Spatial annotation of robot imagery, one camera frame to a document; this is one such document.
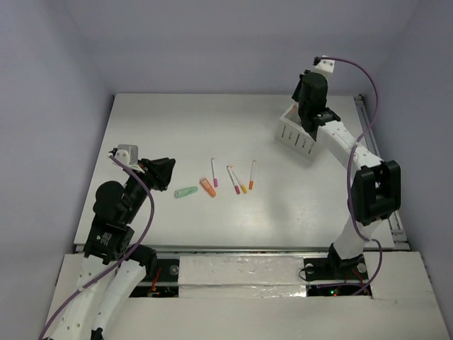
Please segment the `pink capped white marker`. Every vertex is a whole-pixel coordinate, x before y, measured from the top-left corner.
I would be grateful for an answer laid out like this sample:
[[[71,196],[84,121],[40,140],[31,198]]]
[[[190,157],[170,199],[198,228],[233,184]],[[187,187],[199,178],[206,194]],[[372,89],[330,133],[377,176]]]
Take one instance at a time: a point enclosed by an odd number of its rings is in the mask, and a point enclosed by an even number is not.
[[[226,167],[226,170],[228,172],[228,175],[229,175],[229,178],[230,178],[230,181],[232,183],[232,186],[234,187],[234,190],[236,192],[237,195],[239,195],[241,193],[241,190],[239,188],[239,185],[236,183],[236,179],[234,178],[234,175],[232,174],[231,172],[231,167],[228,165]]]

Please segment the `yellow capped white marker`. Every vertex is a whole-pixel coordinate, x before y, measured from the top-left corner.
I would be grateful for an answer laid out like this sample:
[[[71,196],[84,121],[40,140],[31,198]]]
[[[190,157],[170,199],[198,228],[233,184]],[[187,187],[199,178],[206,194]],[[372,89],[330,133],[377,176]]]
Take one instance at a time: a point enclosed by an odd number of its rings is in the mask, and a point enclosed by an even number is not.
[[[246,189],[245,185],[243,184],[243,181],[238,176],[235,168],[233,166],[230,166],[230,168],[231,168],[231,171],[232,171],[232,173],[234,175],[234,178],[236,179],[236,181],[237,181],[237,183],[239,185],[240,190],[242,191],[242,193],[247,194],[247,189]]]

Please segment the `orange capped white marker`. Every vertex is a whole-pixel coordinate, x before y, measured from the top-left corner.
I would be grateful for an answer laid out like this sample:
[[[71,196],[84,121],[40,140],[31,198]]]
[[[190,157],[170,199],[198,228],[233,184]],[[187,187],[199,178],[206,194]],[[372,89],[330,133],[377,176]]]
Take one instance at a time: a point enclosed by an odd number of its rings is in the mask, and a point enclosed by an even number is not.
[[[250,172],[250,178],[249,178],[249,182],[248,182],[248,189],[250,191],[253,190],[255,172],[256,172],[256,160],[253,160],[252,164],[251,164],[251,172]]]

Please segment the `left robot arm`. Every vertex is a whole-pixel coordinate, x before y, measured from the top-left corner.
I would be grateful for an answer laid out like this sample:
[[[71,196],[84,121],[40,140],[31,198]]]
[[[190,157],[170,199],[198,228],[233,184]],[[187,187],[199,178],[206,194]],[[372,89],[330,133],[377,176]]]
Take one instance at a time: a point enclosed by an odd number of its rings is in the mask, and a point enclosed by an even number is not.
[[[109,157],[129,178],[125,184],[107,181],[97,189],[75,291],[47,321],[55,329],[43,329],[41,339],[107,339],[132,291],[156,273],[156,251],[132,243],[130,225],[144,201],[153,198],[152,190],[168,188],[176,161]]]

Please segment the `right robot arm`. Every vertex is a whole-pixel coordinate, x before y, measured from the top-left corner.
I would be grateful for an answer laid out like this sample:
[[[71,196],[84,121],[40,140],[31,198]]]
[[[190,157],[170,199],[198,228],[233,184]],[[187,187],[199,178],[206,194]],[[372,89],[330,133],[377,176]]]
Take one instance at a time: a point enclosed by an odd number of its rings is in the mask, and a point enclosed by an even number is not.
[[[340,236],[324,258],[305,261],[303,279],[342,280],[363,260],[365,244],[382,220],[401,207],[401,167],[364,147],[327,106],[328,81],[323,72],[305,71],[293,94],[302,128],[346,170],[350,213]]]

